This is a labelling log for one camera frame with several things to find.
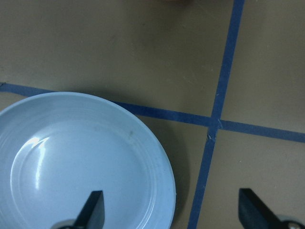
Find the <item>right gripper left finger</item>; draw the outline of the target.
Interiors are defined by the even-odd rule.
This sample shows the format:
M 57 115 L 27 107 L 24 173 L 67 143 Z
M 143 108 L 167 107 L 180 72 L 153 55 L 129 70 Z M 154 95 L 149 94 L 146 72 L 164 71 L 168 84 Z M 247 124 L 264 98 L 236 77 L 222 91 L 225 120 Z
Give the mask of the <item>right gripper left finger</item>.
M 103 191 L 92 191 L 72 224 L 60 222 L 53 229 L 102 229 L 105 223 Z

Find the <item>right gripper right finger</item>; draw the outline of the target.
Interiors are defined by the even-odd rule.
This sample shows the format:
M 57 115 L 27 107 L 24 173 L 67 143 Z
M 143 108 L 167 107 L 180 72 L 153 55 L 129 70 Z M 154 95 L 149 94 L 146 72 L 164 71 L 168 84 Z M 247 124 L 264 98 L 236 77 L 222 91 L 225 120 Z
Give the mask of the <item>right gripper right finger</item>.
M 304 224 L 294 220 L 280 220 L 250 189 L 238 193 L 238 218 L 244 229 L 303 229 Z

